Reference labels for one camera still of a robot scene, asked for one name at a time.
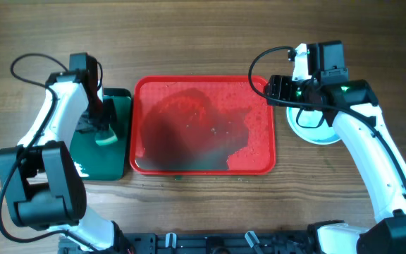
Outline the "green yellow sponge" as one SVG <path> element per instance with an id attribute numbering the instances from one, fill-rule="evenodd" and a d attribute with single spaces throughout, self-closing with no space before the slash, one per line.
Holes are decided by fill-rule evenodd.
<path id="1" fill-rule="evenodd" d="M 95 133 L 94 140 L 98 146 L 106 146 L 117 142 L 118 137 L 114 130 L 111 127 L 108 127 L 105 130 L 97 131 Z"/>

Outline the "white plate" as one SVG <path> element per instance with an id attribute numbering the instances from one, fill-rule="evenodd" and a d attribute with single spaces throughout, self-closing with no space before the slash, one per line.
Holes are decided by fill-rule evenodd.
<path id="1" fill-rule="evenodd" d="M 301 139 L 315 145 L 330 145 L 340 141 L 334 129 L 330 127 L 320 111 L 286 109 L 289 126 Z"/>

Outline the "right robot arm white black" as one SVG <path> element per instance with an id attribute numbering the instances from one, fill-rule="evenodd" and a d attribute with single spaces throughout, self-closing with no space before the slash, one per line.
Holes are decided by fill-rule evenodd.
<path id="1" fill-rule="evenodd" d="M 311 224 L 306 251 L 406 253 L 406 163 L 368 82 L 323 83 L 273 75 L 264 93 L 270 105 L 320 112 L 351 154 L 371 199 L 375 226 L 365 229 L 343 221 Z"/>

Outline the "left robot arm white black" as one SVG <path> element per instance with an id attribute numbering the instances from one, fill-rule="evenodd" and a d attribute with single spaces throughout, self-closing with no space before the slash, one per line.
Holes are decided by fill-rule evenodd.
<path id="1" fill-rule="evenodd" d="M 69 146 L 81 115 L 100 107 L 97 74 L 52 73 L 32 128 L 15 146 L 0 150 L 0 232 L 32 243 L 61 234 L 93 253 L 129 253 L 118 225 L 87 206 Z"/>

